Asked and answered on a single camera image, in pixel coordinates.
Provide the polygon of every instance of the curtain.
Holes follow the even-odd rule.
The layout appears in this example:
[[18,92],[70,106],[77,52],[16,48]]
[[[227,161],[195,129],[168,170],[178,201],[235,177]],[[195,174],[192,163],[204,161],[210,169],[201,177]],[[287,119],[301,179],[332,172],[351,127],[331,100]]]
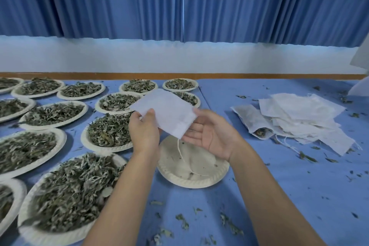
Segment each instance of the curtain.
[[55,0],[67,38],[180,40],[181,0]]
[[184,0],[184,40],[269,43],[282,0]]
[[0,35],[63,36],[53,0],[0,0]]
[[369,0],[283,0],[272,43],[357,47],[369,32]]

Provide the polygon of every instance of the table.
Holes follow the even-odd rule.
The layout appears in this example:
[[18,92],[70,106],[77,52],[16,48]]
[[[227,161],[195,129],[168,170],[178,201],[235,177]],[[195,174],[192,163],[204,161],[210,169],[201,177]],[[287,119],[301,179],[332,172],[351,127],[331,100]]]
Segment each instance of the table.
[[[89,105],[89,111],[81,119],[61,127],[67,132],[67,143],[51,160],[18,178],[23,180],[28,190],[56,164],[69,158],[88,152],[82,146],[80,136],[82,130],[95,118],[102,116],[99,112],[93,113],[95,102],[107,93],[117,92],[118,87],[125,80],[103,81],[107,89],[104,93],[92,99],[83,100]],[[164,81],[157,80],[161,87]],[[348,116],[350,113],[369,114],[369,100],[353,97],[353,104],[344,104],[348,111],[342,113],[335,120],[342,125],[346,134],[353,137],[363,148],[349,155],[339,157],[332,150],[320,146],[321,150],[314,150],[311,145],[300,146],[289,141],[305,154],[316,158],[318,163],[300,160],[296,154],[282,145],[276,145],[271,140],[260,141],[248,134],[247,129],[230,110],[231,106],[239,104],[257,104],[252,99],[267,98],[269,94],[280,92],[306,95],[316,93],[325,99],[340,104],[338,91],[349,90],[350,83],[334,80],[261,80],[261,79],[203,79],[198,80],[200,89],[192,91],[201,100],[201,108],[210,108],[225,117],[241,135],[255,148],[271,173],[302,212],[305,218],[329,245],[369,245],[369,155],[367,153],[367,129],[369,116],[360,115],[360,118]],[[319,85],[320,91],[313,89]],[[246,99],[236,95],[245,95]],[[0,99],[8,98],[10,94],[0,95]],[[56,95],[37,99],[39,104],[48,104],[59,101]],[[0,137],[20,131],[20,128],[8,128],[17,120],[0,124]],[[339,163],[330,163],[329,158]],[[132,150],[120,152],[125,159],[131,157]],[[159,232],[160,227],[171,230],[174,238],[162,236],[163,245],[204,245],[203,238],[214,236],[217,245],[257,245],[256,236],[252,230],[251,220],[242,201],[237,183],[233,180],[232,169],[224,179],[216,185],[205,189],[186,189],[175,186],[165,180],[158,171],[155,172],[151,191],[148,197],[145,214],[141,223],[137,245],[145,245]],[[163,206],[150,205],[150,201],[162,201]],[[194,208],[202,211],[195,214]],[[241,228],[245,235],[234,236],[229,227],[223,227],[220,212],[227,214],[233,223]],[[189,230],[181,228],[181,221],[175,219],[183,214],[189,223]],[[1,246],[26,246],[27,243],[19,237],[16,224],[0,237]]]

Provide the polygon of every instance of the plate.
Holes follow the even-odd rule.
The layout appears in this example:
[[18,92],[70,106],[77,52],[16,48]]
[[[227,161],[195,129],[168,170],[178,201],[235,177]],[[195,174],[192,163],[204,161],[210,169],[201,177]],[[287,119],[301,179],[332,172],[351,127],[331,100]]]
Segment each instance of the plate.
[[175,79],[170,79],[170,80],[166,80],[166,81],[163,83],[163,89],[164,89],[164,90],[167,90],[167,91],[171,91],[171,92],[189,92],[189,91],[192,91],[192,90],[194,90],[194,89],[196,89],[196,88],[198,88],[198,87],[199,87],[199,83],[198,83],[197,81],[195,81],[195,80],[192,80],[192,79],[186,79],[186,78],[176,78],[176,79],[186,80],[186,81],[188,81],[188,82],[193,83],[195,86],[194,86],[194,87],[192,87],[192,88],[183,89],[183,90],[169,89],[169,88],[167,88],[167,87],[165,86],[165,84],[166,84],[167,82],[169,82],[169,81],[175,80]]
[[23,200],[27,194],[27,188],[25,184],[18,179],[8,179],[6,181],[0,181],[0,186],[4,185],[9,187],[13,192],[13,203],[6,214],[5,218],[0,222],[0,236],[8,229],[13,223],[16,216],[18,216],[19,209],[23,203]]
[[107,97],[108,95],[117,95],[117,94],[129,94],[129,95],[133,95],[135,97],[139,97],[139,98],[143,98],[144,95],[140,94],[138,92],[126,92],[126,91],[121,91],[121,92],[114,92],[112,94],[107,94],[104,95],[102,98],[100,98],[96,103],[95,103],[95,110],[100,112],[100,113],[104,113],[104,114],[110,114],[110,115],[120,115],[120,114],[126,114],[126,113],[130,113],[133,112],[133,110],[131,109],[127,109],[127,110],[122,110],[122,111],[108,111],[108,110],[104,110],[103,108],[100,107],[100,101],[103,100],[105,97]]
[[[61,126],[65,126],[71,122],[74,122],[75,120],[78,120],[79,118],[81,118],[84,114],[86,114],[87,110],[89,109],[89,107],[82,101],[78,101],[78,100],[73,100],[73,101],[59,101],[56,103],[50,103],[50,104],[45,104],[45,105],[41,105],[41,107],[47,107],[47,106],[51,106],[53,104],[73,104],[73,105],[83,105],[84,108],[82,109],[81,113],[79,113],[78,115],[64,121],[64,122],[60,122],[60,123],[54,123],[52,125],[46,125],[46,126],[31,126],[25,123],[21,123],[19,125],[20,128],[23,129],[28,129],[28,130],[43,130],[43,129],[51,129],[54,127],[61,127]],[[26,113],[25,115],[23,115],[20,119],[19,122],[24,122],[25,121],[25,117],[28,115],[28,113]]]
[[[155,87],[154,87],[152,90],[150,90],[150,91],[148,91],[148,92],[137,92],[137,94],[143,94],[143,95],[145,95],[145,94],[149,94],[149,93],[150,93],[150,92],[152,92],[153,90],[156,90],[157,88],[159,88],[159,86],[158,86],[158,84],[157,84],[156,82],[154,82],[154,81],[151,81],[151,82],[155,83]],[[124,92],[124,91],[126,91],[126,90],[124,89],[124,86],[125,86],[125,85],[127,85],[128,83],[129,83],[129,81],[127,81],[127,82],[125,82],[125,83],[121,84],[121,85],[119,86],[119,91],[120,91],[120,92]]]
[[201,105],[201,100],[199,99],[199,97],[198,97],[197,95],[191,94],[190,92],[182,92],[182,93],[184,93],[184,94],[188,94],[188,95],[190,95],[190,96],[194,96],[194,97],[196,97],[196,99],[197,99],[197,103],[196,103],[193,107],[195,107],[195,108],[199,108],[199,107],[200,107],[200,105]]
[[[127,162],[124,160],[124,158],[120,157],[116,154],[111,153],[95,153],[96,155],[100,156],[108,156],[113,155],[113,160],[116,165],[123,166]],[[59,168],[60,165],[52,168],[50,171],[55,171]],[[42,183],[45,181],[47,177],[47,173],[45,173],[41,179],[32,187],[30,192],[27,194],[27,196],[24,199],[24,202],[20,208],[19,216],[18,216],[18,231],[21,234],[21,236],[29,243],[33,245],[38,246],[65,246],[72,243],[75,243],[77,241],[80,241],[82,239],[85,239],[88,232],[90,231],[91,227],[94,225],[95,221],[75,230],[71,230],[69,232],[65,233],[51,233],[46,232],[44,230],[40,230],[35,226],[23,226],[19,227],[23,221],[30,218],[31,215],[31,209],[32,209],[32,201],[37,192],[40,190],[40,187]]]
[[43,97],[43,96],[48,96],[51,94],[54,94],[56,92],[58,92],[59,90],[61,90],[62,88],[65,87],[65,83],[61,80],[54,80],[57,81],[60,84],[60,87],[56,88],[55,90],[49,91],[49,92],[45,92],[43,94],[31,94],[31,95],[23,95],[23,94],[18,94],[17,91],[19,90],[19,88],[21,87],[21,85],[17,85],[16,88],[12,89],[11,95],[16,97],[16,98],[36,98],[36,97]]
[[206,188],[218,183],[227,174],[229,163],[190,143],[179,141],[183,158],[178,152],[178,139],[168,136],[159,145],[159,172],[169,182],[184,188]]
[[93,93],[93,94],[84,95],[84,96],[77,96],[77,97],[69,97],[69,96],[62,95],[62,90],[67,87],[67,86],[65,86],[65,87],[63,87],[63,89],[61,89],[57,92],[57,97],[60,98],[60,99],[64,99],[64,100],[82,100],[82,99],[88,99],[88,98],[94,97],[96,95],[99,95],[100,93],[102,93],[105,90],[105,86],[102,83],[98,83],[98,82],[81,82],[81,83],[93,83],[95,85],[101,85],[101,89],[98,90],[97,92]]
[[64,131],[62,131],[61,129],[45,129],[45,130],[40,130],[40,131],[23,130],[23,131],[20,131],[20,132],[16,132],[16,133],[13,133],[11,135],[8,135],[8,136],[5,136],[5,137],[1,138],[0,142],[6,140],[8,138],[13,138],[13,137],[20,136],[22,134],[25,134],[26,132],[35,132],[35,133],[39,133],[39,134],[47,133],[47,132],[53,132],[53,133],[55,133],[55,137],[57,139],[57,144],[55,145],[55,147],[49,153],[47,153],[47,155],[45,155],[42,158],[34,161],[33,163],[30,163],[29,165],[26,165],[26,166],[21,167],[19,169],[0,174],[0,181],[7,180],[7,179],[10,179],[10,178],[14,178],[16,176],[19,176],[21,174],[29,172],[32,169],[35,169],[36,167],[44,164],[49,159],[51,159],[53,156],[55,156],[63,148],[65,142],[67,141],[67,134]]
[[24,115],[29,110],[31,110],[32,108],[34,108],[35,105],[36,105],[36,101],[34,101],[33,99],[30,99],[30,98],[18,98],[18,99],[21,102],[24,102],[24,103],[28,104],[28,106],[26,108],[24,108],[23,110],[19,111],[19,112],[16,112],[14,114],[11,114],[11,115],[8,115],[8,116],[5,116],[5,117],[0,118],[0,123],[1,122],[5,122],[5,121],[8,121],[8,120],[11,120],[11,119],[14,119],[14,118],[19,117],[21,115]]
[[87,125],[81,134],[81,142],[82,145],[87,149],[95,151],[95,152],[104,152],[104,153],[116,153],[120,151],[124,151],[133,147],[133,143],[129,142],[128,144],[117,146],[117,147],[100,147],[91,142],[90,136],[88,135],[88,128],[90,125]]
[[10,92],[12,89],[17,88],[17,87],[19,87],[20,85],[22,85],[24,83],[24,80],[21,79],[21,78],[8,78],[8,79],[17,80],[19,83],[16,84],[15,86],[11,86],[9,88],[0,90],[0,94],[5,94],[6,92]]

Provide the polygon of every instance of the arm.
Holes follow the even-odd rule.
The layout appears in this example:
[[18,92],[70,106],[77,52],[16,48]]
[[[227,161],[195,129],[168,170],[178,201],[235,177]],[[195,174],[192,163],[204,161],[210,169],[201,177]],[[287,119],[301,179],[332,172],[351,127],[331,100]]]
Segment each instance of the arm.
[[198,117],[182,139],[230,163],[259,244],[325,245],[239,133],[210,110],[194,111]]
[[155,113],[131,115],[133,154],[114,187],[108,202],[88,233],[83,246],[136,245],[141,219],[159,160],[159,130]]

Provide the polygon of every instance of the wooden trim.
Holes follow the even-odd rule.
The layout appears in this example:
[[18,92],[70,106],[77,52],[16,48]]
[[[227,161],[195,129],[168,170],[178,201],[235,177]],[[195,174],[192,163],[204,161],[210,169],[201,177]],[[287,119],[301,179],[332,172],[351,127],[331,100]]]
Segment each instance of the wooden trim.
[[361,80],[365,74],[262,74],[262,73],[92,73],[92,72],[42,72],[16,73],[0,72],[0,77],[31,79],[49,77],[58,80],[130,80],[134,78],[150,80],[168,80],[173,78],[189,79],[333,79]]

